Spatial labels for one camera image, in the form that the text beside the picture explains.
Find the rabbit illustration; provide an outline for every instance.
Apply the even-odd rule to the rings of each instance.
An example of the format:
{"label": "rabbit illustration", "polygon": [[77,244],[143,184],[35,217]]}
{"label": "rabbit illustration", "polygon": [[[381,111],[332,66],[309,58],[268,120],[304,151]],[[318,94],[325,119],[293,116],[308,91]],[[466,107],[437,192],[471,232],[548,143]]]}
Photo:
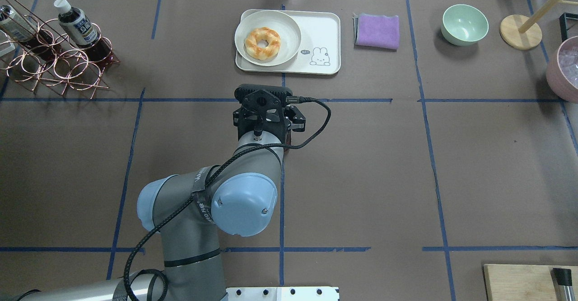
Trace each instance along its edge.
{"label": "rabbit illustration", "polygon": [[314,48],[310,65],[329,66],[329,54],[327,48]]}

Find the pink container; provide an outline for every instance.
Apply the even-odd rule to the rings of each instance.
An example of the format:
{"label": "pink container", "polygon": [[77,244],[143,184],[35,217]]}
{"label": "pink container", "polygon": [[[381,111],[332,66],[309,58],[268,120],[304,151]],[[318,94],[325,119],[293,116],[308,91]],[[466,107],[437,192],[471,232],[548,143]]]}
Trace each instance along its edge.
{"label": "pink container", "polygon": [[550,58],[550,62],[545,71],[545,78],[552,91],[554,91],[558,97],[572,103],[578,103],[578,89],[564,76],[559,62],[560,52],[562,50],[569,50],[572,47],[578,47],[578,37],[569,38],[560,44],[560,47],[556,50],[556,54]]}

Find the purple towel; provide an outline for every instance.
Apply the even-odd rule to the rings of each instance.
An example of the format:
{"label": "purple towel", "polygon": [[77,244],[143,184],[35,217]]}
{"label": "purple towel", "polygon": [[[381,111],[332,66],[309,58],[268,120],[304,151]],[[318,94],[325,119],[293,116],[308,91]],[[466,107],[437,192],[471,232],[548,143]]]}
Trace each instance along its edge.
{"label": "purple towel", "polygon": [[361,14],[357,23],[355,44],[360,46],[399,48],[399,17]]}

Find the gray tabletop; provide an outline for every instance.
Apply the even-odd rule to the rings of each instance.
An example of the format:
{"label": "gray tabletop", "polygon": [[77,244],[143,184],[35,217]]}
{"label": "gray tabletop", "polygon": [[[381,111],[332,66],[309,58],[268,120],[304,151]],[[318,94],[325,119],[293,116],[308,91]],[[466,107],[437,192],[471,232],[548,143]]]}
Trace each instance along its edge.
{"label": "gray tabletop", "polygon": [[[44,19],[54,0],[21,0]],[[242,83],[327,99],[326,130],[284,162],[280,200],[254,237],[221,235],[228,286],[332,285],[343,300],[484,301],[485,263],[578,264],[578,108],[545,80],[561,43],[556,6],[528,52],[500,21],[545,0],[69,0],[121,64],[95,101],[32,95],[0,75],[0,291],[122,275],[146,233],[145,184],[229,158]],[[486,38],[446,42],[444,10],[479,8]],[[247,9],[341,19],[332,76],[239,70],[233,34]],[[399,15],[397,51],[353,44],[353,14]],[[300,107],[305,140],[322,108]],[[159,237],[133,268],[163,268]]]}

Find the dark liquid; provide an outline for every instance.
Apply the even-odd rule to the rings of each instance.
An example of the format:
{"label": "dark liquid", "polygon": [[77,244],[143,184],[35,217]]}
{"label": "dark liquid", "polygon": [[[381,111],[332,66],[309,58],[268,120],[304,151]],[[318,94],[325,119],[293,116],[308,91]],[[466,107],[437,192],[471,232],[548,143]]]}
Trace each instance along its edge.
{"label": "dark liquid", "polygon": [[[72,23],[80,17],[80,10],[76,7],[68,13],[59,14],[58,20],[62,23]],[[76,44],[78,48],[84,49],[90,61],[95,62],[100,68],[103,68],[113,62],[113,54],[107,43],[99,36],[96,43],[91,42],[90,44]]]}
{"label": "dark liquid", "polygon": [[54,60],[54,58],[56,58],[56,55],[62,52],[62,47],[60,47],[59,44],[56,46],[52,46],[54,50],[52,50],[52,48],[50,47],[46,47],[46,44],[52,43],[52,38],[50,37],[50,35],[46,33],[46,30],[41,30],[39,32],[39,35],[42,38],[42,42],[38,40],[36,35],[34,35],[32,39],[22,41],[20,42],[20,44],[22,44],[24,47],[30,50],[32,54],[39,56],[45,61]]}

